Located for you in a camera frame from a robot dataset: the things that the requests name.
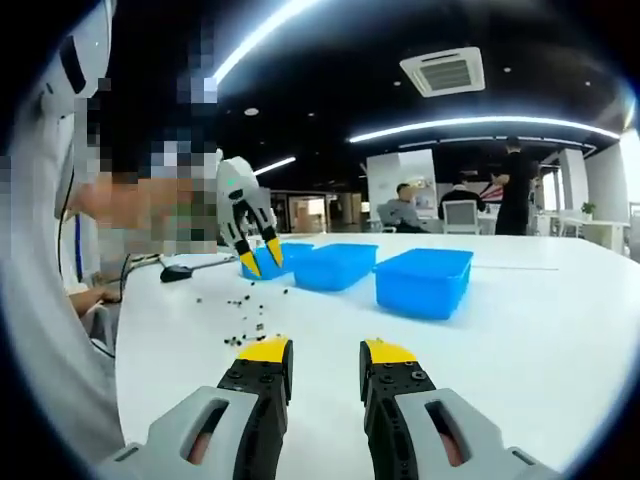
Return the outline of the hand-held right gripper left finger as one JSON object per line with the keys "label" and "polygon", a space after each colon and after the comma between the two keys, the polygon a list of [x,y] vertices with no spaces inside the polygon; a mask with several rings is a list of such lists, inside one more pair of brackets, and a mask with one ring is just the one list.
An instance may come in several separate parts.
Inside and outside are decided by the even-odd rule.
{"label": "hand-held right gripper left finger", "polygon": [[143,444],[104,460],[99,479],[273,479],[287,431],[293,343],[247,347],[215,387],[156,419]]}

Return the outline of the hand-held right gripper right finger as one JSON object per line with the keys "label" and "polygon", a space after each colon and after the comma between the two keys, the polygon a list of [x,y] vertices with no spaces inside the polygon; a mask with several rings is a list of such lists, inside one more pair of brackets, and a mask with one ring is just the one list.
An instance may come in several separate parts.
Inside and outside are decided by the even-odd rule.
{"label": "hand-held right gripper right finger", "polygon": [[364,430],[376,479],[559,479],[417,358],[380,339],[360,343]]}

